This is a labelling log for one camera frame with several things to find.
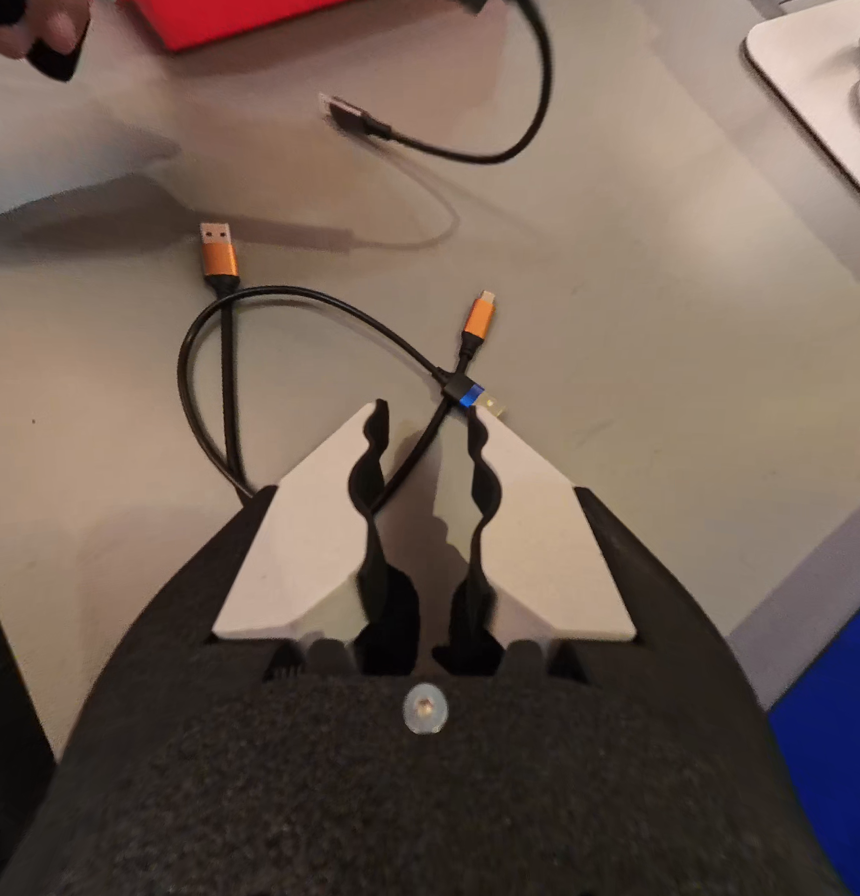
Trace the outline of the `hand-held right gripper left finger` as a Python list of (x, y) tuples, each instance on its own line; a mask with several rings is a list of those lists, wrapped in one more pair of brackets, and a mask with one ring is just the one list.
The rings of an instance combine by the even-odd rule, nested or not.
[(388, 403), (369, 402), (281, 478), (213, 622), (217, 639), (304, 650), (332, 640), (364, 674), (412, 673), (419, 598), (375, 520), (389, 430)]

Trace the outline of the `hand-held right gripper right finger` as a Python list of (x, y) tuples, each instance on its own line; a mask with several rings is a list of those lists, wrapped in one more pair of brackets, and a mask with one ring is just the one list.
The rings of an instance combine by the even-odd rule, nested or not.
[(570, 478), (486, 405), (469, 409), (467, 434), (479, 522), (436, 664), (492, 675), (516, 643), (548, 658), (566, 642), (632, 642), (636, 626)]

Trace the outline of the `red storage bin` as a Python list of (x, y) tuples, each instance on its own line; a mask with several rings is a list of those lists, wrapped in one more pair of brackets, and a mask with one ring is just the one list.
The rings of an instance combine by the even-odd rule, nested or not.
[(168, 51), (177, 53), (317, 13), (342, 1), (131, 1)]

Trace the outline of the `blue storage bin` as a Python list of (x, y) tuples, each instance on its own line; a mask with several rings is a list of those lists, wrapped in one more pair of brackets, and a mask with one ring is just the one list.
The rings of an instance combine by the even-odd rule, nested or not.
[(860, 895), (860, 609), (769, 711), (825, 855)]

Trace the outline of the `grey desk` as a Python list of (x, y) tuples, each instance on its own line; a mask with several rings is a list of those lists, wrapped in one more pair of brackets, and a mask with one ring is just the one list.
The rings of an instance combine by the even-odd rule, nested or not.
[(750, 2), (541, 2), (546, 124), (502, 167), (340, 134), (319, 95), (496, 151), (532, 116), (513, 6), (352, 2), (162, 52), (97, 3), (78, 73), (0, 57), (0, 621), (56, 756), (122, 634), (235, 513), (176, 390), (210, 301), (321, 290), (474, 375), (731, 632), (860, 511), (860, 196), (741, 52)]

